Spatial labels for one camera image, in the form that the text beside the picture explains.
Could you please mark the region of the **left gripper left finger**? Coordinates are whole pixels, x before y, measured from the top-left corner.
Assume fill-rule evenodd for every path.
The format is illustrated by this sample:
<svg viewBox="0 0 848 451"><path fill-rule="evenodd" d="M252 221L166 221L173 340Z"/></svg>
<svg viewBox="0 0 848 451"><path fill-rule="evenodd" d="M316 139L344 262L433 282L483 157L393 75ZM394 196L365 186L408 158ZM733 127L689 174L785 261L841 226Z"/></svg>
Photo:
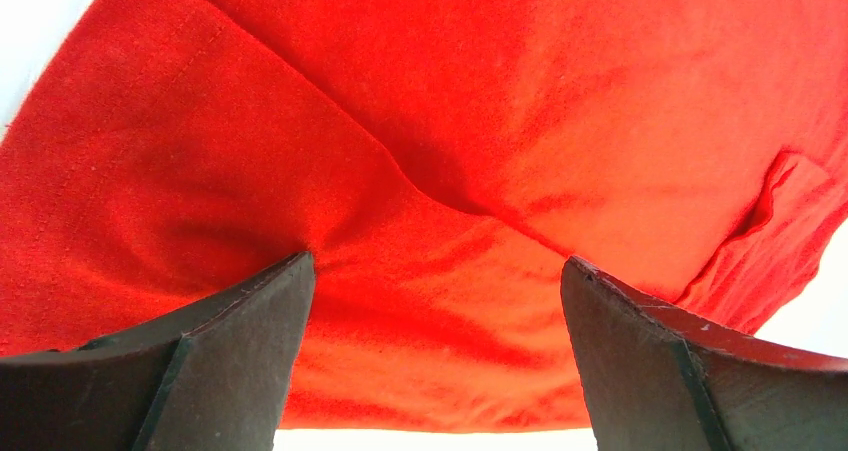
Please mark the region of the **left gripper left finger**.
<svg viewBox="0 0 848 451"><path fill-rule="evenodd" d="M141 325L1 362L5 450L269 450L315 287L299 253Z"/></svg>

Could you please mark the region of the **red t shirt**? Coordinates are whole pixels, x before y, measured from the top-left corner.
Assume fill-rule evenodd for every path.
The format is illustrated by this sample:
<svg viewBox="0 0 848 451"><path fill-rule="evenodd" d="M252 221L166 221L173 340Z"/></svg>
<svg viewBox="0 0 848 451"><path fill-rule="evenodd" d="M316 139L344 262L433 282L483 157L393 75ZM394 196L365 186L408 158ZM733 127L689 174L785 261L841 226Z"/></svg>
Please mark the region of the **red t shirt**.
<svg viewBox="0 0 848 451"><path fill-rule="evenodd" d="M746 333L847 216L847 0L94 0L1 145L1 351L301 250L283 423L588 422L579 255Z"/></svg>

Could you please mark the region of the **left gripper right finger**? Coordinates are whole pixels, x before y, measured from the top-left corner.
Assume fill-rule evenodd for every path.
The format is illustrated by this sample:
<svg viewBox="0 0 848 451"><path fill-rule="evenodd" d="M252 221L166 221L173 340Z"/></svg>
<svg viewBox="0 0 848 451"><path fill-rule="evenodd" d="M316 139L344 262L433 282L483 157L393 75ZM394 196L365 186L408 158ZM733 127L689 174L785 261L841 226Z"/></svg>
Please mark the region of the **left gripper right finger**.
<svg viewBox="0 0 848 451"><path fill-rule="evenodd" d="M572 257L561 298L601 450L843 450L847 362L735 331Z"/></svg>

